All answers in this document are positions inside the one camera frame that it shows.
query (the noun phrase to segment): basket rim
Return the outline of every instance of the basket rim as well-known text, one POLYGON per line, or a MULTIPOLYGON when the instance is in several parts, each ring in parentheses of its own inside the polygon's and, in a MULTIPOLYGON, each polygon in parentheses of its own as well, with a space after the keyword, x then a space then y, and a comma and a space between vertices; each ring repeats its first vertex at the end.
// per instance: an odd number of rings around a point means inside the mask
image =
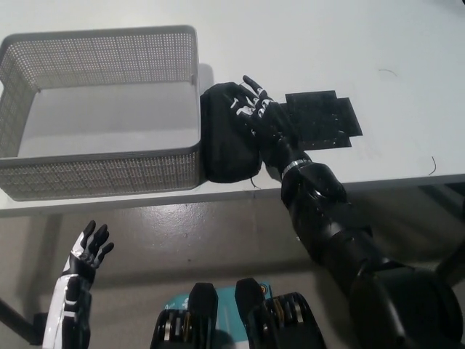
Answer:
POLYGON ((42 164, 62 164, 67 162, 88 162, 101 160, 118 160, 118 159, 138 159, 138 158, 155 158, 164 156, 179 156, 196 153, 201 148, 201 140, 188 148, 168 149, 161 151, 137 151, 137 152, 118 152, 118 153, 93 153, 78 155, 61 155, 61 156, 39 156, 32 158, 1 158, 0 169, 33 166, 42 164))
POLYGON ((47 41, 63 39, 88 39, 122 36, 138 36, 163 33, 189 33, 197 39, 197 31, 191 25, 162 25, 137 28, 92 29, 88 31, 47 31, 38 33, 15 33, 3 39, 0 46, 0 65, 7 50, 14 44, 24 41, 47 41))

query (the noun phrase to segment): robot forearm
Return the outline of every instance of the robot forearm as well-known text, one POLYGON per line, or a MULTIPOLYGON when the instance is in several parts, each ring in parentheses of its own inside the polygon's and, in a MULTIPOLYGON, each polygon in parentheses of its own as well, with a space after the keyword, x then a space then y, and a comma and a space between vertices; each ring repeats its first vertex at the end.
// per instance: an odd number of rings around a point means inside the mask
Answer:
POLYGON ((109 236, 107 226, 103 225, 92 235, 94 229, 95 222, 92 221, 79 235, 55 284, 43 349, 89 347, 89 315, 92 301, 90 288, 96 269, 104 256, 113 249, 113 243, 102 247, 109 236))

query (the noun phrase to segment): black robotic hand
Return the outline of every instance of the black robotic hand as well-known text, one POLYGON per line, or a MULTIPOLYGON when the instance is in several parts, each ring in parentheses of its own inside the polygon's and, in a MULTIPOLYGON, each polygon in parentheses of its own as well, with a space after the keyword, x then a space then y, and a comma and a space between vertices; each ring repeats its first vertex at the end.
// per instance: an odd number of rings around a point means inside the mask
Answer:
POLYGON ((310 158, 299 150, 297 133, 280 104, 248 76, 243 80, 251 90, 241 85, 241 95, 225 97, 230 101, 231 109, 254 132, 265 164, 276 167, 282 177, 293 164, 310 158))
POLYGON ((76 240, 61 276, 55 284, 44 333, 43 349, 87 349, 90 341, 90 288, 105 255, 114 247, 106 244, 107 225, 97 232, 92 220, 76 240))

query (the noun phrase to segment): black cloth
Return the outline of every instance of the black cloth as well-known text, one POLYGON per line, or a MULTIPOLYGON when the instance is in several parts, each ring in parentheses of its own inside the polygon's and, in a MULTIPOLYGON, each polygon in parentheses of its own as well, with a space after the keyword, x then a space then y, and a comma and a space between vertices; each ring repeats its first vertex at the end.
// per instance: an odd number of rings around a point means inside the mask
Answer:
POLYGON ((254 135, 225 96, 244 98, 233 82, 216 84, 201 96, 203 168, 206 179, 217 183, 246 180, 262 166, 254 135))

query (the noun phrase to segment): robot finger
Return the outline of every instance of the robot finger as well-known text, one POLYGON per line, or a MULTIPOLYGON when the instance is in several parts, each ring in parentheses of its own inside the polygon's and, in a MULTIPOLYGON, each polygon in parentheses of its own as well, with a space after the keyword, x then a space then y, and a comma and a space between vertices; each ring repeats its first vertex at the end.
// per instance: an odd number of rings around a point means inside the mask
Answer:
POLYGON ((258 85, 254 80, 250 79, 247 75, 243 76, 243 80, 255 91, 256 95, 259 96, 260 100, 268 98, 267 92, 264 89, 262 89, 262 87, 258 85))
POLYGON ((89 237, 92 235, 92 233, 94 232, 95 230, 95 221, 94 220, 91 220, 89 222, 89 224, 86 226, 86 228, 82 231, 84 237, 82 238, 81 240, 81 247, 83 249, 86 248, 87 246, 87 240, 89 239, 89 237))
POLYGON ((99 248, 102 246, 103 243, 108 239, 108 226, 106 224, 102 225, 99 230, 94 234, 94 238, 89 244, 87 248, 87 254, 89 255, 89 259, 92 261, 97 253, 99 252, 99 248))
POLYGON ((99 254, 97 255, 97 258, 95 259, 95 261, 92 263, 92 267, 95 269, 98 269, 98 267, 100 267, 100 264, 102 264, 103 259, 105 258, 105 255, 113 251, 114 247, 115 247, 115 244, 113 242, 110 242, 108 245, 103 247, 99 251, 99 254))
POLYGON ((240 90, 251 101, 251 106, 255 106, 257 102, 260 100, 259 96, 257 96, 254 92, 252 92, 250 89, 248 89, 244 85, 240 85, 240 90))

